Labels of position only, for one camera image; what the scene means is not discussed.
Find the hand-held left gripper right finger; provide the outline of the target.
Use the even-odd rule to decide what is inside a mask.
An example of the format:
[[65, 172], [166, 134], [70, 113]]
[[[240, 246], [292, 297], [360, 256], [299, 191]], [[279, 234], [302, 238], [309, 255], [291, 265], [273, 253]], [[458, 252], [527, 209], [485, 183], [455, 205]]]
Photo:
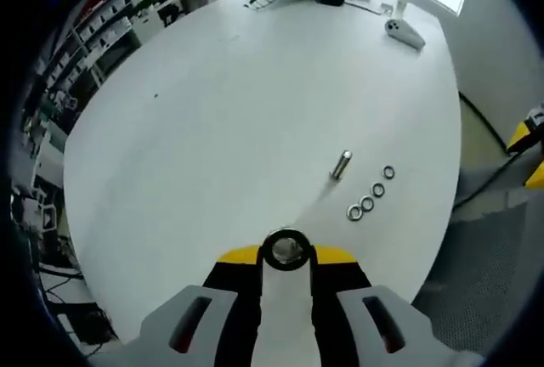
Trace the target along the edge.
[[373, 286], [344, 249], [315, 245], [312, 324], [324, 366], [435, 366], [429, 320], [385, 286]]

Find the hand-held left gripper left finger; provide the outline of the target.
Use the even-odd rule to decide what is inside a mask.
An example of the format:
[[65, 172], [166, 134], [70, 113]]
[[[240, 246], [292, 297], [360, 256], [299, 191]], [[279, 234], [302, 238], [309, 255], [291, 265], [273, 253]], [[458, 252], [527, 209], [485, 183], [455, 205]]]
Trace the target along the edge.
[[223, 254], [202, 285], [188, 285], [149, 314], [138, 339], [143, 366], [250, 366], [261, 320], [257, 245]]

